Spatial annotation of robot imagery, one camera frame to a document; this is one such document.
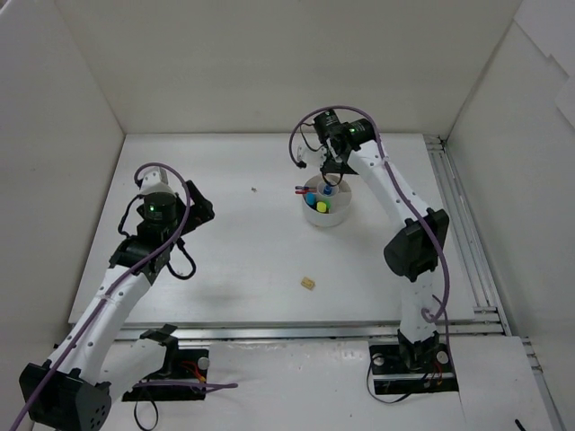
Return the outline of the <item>white round divided organizer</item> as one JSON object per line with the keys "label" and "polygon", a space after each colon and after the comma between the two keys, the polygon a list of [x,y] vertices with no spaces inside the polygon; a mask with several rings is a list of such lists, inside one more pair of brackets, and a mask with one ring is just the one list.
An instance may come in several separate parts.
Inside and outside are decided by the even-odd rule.
{"label": "white round divided organizer", "polygon": [[315,175],[296,187],[306,221],[316,227],[334,227],[349,215],[352,192],[349,184],[337,175]]}

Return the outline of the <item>yellow cap black highlighter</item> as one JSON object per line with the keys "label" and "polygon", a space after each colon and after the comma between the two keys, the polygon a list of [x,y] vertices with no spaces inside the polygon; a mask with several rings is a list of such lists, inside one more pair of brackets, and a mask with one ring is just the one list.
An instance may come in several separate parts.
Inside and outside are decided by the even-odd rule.
{"label": "yellow cap black highlighter", "polygon": [[318,201],[318,202],[315,204],[315,210],[316,210],[318,213],[321,213],[321,214],[327,214],[327,213],[329,212],[329,210],[327,210],[327,208],[326,208],[324,202],[322,202],[322,201]]}

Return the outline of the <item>small wooden clip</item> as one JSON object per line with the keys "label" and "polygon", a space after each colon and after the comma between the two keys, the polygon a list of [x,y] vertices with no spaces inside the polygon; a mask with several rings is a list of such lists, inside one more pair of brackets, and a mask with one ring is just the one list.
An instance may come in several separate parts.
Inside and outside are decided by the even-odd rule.
{"label": "small wooden clip", "polygon": [[308,290],[313,290],[315,287],[315,282],[308,277],[304,277],[301,280],[301,286],[303,286],[304,288],[308,289]]}

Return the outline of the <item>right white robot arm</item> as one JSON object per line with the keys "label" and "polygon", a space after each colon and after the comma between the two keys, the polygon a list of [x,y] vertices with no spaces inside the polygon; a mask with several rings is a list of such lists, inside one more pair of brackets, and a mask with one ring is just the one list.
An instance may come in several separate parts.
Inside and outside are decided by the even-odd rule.
{"label": "right white robot arm", "polygon": [[325,148],[321,171],[358,175],[394,226],[384,260],[396,276],[409,282],[402,292],[397,357],[403,367],[421,369],[436,358],[436,323],[445,317],[450,296],[444,252],[449,216],[413,190],[385,151],[371,119],[342,122],[329,108],[314,117],[313,125]]}

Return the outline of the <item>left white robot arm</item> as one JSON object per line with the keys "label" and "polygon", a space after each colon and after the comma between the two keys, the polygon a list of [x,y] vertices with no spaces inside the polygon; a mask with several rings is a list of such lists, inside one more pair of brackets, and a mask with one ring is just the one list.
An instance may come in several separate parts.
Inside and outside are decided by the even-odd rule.
{"label": "left white robot arm", "polygon": [[65,340],[41,365],[27,364],[19,384],[24,414],[56,430],[99,430],[114,401],[151,376],[166,378],[179,367],[175,326],[146,330],[124,359],[106,357],[125,320],[149,291],[183,235],[215,217],[195,184],[180,198],[162,180],[139,180],[142,220],[111,255],[96,295]]}

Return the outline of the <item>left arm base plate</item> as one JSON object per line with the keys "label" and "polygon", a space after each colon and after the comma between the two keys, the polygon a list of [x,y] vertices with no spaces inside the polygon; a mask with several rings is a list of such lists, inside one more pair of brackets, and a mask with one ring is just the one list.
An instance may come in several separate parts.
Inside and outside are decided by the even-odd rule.
{"label": "left arm base plate", "polygon": [[[207,348],[181,349],[171,364],[171,372],[167,375],[159,373],[148,375],[145,382],[161,382],[167,380],[187,381],[191,383],[205,382],[208,377],[209,351]],[[122,402],[154,401],[196,401],[206,398],[203,388],[185,386],[147,386],[126,392],[120,399]]]}

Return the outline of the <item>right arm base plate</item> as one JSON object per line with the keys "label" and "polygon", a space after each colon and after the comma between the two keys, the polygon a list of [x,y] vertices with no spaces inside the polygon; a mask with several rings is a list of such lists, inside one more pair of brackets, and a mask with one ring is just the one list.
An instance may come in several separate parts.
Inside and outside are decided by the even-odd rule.
{"label": "right arm base plate", "polygon": [[447,344],[440,342],[421,365],[407,365],[396,344],[370,344],[367,386],[385,403],[420,394],[458,392],[459,384]]}

